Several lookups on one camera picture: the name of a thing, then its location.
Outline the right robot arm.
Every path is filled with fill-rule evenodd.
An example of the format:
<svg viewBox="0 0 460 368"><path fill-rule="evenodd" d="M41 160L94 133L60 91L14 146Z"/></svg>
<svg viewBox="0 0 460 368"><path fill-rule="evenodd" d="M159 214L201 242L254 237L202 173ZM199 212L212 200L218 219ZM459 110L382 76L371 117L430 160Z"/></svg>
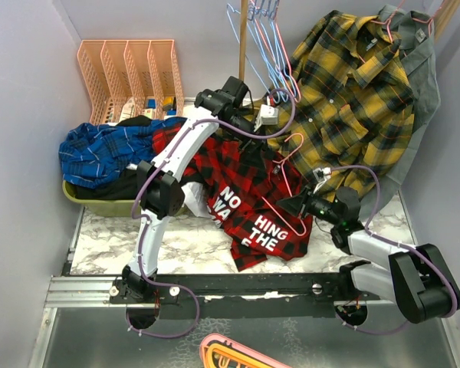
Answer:
<svg viewBox="0 0 460 368"><path fill-rule="evenodd" d="M341 268L338 294L353 300L364 291L391 301L413 324L451 317L460 309L460 289L440 250L432 244L412 246L365 228L359 220L357 192L343 187L328 202L306 188L281 199L278 207L295 217L312 215L331 224L336 248L358 257Z"/></svg>

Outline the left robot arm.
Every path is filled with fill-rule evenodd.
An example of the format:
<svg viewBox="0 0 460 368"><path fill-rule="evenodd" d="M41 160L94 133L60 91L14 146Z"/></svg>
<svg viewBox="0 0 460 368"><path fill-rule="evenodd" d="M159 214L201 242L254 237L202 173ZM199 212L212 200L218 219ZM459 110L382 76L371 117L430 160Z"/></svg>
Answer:
<svg viewBox="0 0 460 368"><path fill-rule="evenodd" d="M239 148L258 146L264 139L238 112L248 92L242 79L231 76L222 88L198 93L195 107L204 112L204 117L187 119L160 154L138 164L139 192L133 206L139 206L141 213L133 217L140 220L140 232L133 257L121 273L127 293L135 301L148 301L159 285L155 281L159 250L169 219L182 207L185 195L180 180L195 154L220 128L237 140Z"/></svg>

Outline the red black plaid shirt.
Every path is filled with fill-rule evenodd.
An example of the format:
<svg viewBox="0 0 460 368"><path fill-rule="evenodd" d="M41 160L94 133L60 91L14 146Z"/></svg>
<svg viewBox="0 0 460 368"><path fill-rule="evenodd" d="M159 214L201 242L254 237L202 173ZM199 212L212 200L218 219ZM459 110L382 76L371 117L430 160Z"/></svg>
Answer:
<svg viewBox="0 0 460 368"><path fill-rule="evenodd" d="M232 239L230 251L239 271L262 263L269 256L285 261L305 256L313 224L312 216L302 218L307 233L298 237L262 199L266 198L301 232L299 218L276 205L278 200L295 196L304 188L301 174L286 162L284 170L293 193L289 195L281 170L274 163L282 155L272 149L260 149L252 156L261 159L264 166L246 163L237 142L212 136L195 154L181 179L183 184L204 185L211 220Z"/></svg>

